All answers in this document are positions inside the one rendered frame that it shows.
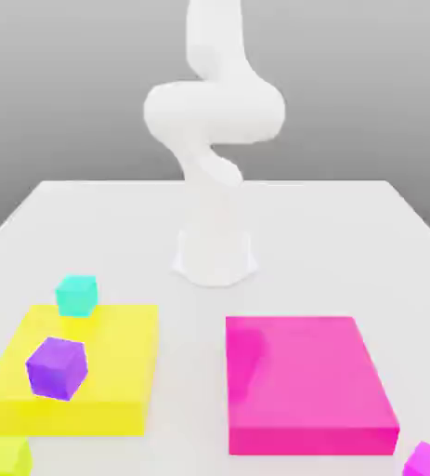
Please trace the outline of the small turquoise cube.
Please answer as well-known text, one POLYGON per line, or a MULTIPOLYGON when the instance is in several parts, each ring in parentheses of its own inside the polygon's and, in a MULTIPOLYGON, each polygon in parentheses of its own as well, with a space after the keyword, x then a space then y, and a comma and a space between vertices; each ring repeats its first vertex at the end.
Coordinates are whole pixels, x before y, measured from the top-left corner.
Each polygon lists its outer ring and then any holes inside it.
POLYGON ((56 288, 59 315, 88 318, 98 304, 98 285, 94 275, 67 275, 56 288))

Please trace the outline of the small purple cube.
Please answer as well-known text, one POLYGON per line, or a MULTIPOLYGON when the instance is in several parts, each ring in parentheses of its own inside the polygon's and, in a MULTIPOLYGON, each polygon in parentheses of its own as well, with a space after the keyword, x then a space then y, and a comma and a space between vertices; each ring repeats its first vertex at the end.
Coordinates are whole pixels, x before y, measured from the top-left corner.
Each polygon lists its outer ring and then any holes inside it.
POLYGON ((68 402, 88 373, 85 345, 47 337, 26 361, 26 370, 33 394, 68 402))

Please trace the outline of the small lime cube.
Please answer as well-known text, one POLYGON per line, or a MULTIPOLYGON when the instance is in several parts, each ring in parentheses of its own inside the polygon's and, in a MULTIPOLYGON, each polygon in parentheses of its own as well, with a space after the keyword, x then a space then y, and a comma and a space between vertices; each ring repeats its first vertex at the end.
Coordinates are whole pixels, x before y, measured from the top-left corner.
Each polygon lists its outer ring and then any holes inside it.
POLYGON ((0 436, 0 476, 30 476, 33 458, 29 441, 21 436, 0 436))

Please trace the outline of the small magenta cube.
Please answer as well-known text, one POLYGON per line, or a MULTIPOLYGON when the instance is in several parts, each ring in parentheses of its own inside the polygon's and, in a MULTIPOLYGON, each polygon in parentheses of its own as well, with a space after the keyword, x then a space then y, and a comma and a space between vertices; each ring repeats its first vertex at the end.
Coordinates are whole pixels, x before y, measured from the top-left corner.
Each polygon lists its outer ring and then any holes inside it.
POLYGON ((429 443, 418 443, 404 464, 402 476, 430 476, 429 443))

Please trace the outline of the large yellow box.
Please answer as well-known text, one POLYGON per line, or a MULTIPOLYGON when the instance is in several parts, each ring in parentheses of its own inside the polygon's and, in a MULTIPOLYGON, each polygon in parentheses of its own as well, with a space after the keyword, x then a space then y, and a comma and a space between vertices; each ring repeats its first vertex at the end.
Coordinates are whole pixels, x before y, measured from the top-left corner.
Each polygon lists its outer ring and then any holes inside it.
POLYGON ((153 305, 99 305, 88 318, 31 306, 0 357, 0 435, 143 435, 158 340, 153 305), (88 375, 67 402, 30 387, 25 363, 47 337, 85 346, 88 375))

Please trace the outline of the large pink box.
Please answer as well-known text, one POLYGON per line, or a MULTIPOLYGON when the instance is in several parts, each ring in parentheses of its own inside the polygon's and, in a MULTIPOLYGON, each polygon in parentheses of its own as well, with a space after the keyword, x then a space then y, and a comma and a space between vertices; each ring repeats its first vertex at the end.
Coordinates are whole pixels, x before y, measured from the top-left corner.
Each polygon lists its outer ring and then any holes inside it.
POLYGON ((399 423, 351 317, 226 319, 228 450, 391 456, 399 423))

